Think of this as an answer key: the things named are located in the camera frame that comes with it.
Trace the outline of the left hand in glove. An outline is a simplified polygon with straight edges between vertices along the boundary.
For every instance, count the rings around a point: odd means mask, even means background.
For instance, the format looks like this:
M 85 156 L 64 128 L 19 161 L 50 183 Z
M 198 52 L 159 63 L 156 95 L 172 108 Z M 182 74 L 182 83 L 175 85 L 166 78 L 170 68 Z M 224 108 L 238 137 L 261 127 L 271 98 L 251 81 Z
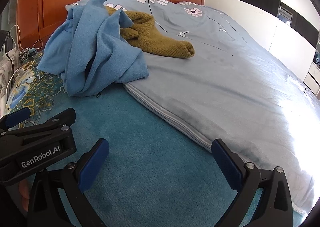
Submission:
M 21 204 L 24 211 L 28 211 L 29 199 L 30 199 L 30 187 L 27 179 L 24 179 L 19 182 L 18 190 L 21 195 Z

